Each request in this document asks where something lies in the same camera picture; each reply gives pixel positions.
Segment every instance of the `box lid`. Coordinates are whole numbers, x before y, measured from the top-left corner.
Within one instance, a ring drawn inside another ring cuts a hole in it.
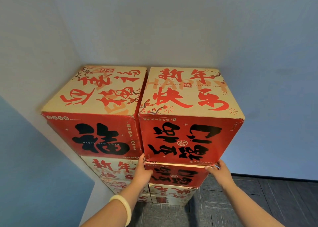
[[[218,69],[152,67],[141,114],[245,119]]]
[[[146,67],[86,65],[50,99],[42,112],[132,116],[146,72]]]

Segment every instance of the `blue-gray wall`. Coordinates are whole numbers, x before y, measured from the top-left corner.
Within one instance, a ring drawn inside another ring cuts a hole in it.
[[[220,68],[233,173],[318,180],[318,0],[56,0],[85,63]]]
[[[0,97],[0,225],[78,227],[94,182]]]

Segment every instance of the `stacked cardboard boxes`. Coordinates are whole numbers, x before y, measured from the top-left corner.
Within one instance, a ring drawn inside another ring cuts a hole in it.
[[[220,159],[244,122],[219,70],[210,68],[151,68],[139,118],[145,168],[154,171],[152,201],[177,205],[187,203],[207,177],[204,165]]]
[[[138,110],[145,67],[87,65],[43,107],[49,125],[117,194],[143,153]],[[151,202],[148,186],[140,201]]]

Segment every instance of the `white wall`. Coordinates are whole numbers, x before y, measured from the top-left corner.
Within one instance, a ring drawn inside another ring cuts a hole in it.
[[[246,116],[232,172],[318,180],[318,0],[56,2],[84,63],[219,67]]]
[[[0,0],[0,42],[2,97],[100,183],[40,115],[41,106],[82,65],[54,0]],[[112,196],[105,185],[95,193]]]

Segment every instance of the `human hand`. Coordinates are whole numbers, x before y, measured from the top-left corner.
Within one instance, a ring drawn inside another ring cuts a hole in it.
[[[232,175],[226,164],[222,160],[219,160],[216,165],[219,168],[217,168],[216,166],[205,166],[205,169],[215,177],[217,183],[221,186],[221,188],[226,189],[228,187],[235,186]]]
[[[133,183],[136,183],[142,188],[144,188],[149,183],[150,177],[154,173],[151,169],[150,170],[145,169],[144,167],[145,161],[146,161],[146,158],[145,158],[145,154],[143,153],[139,157],[137,167],[135,170],[135,175],[132,181]]]

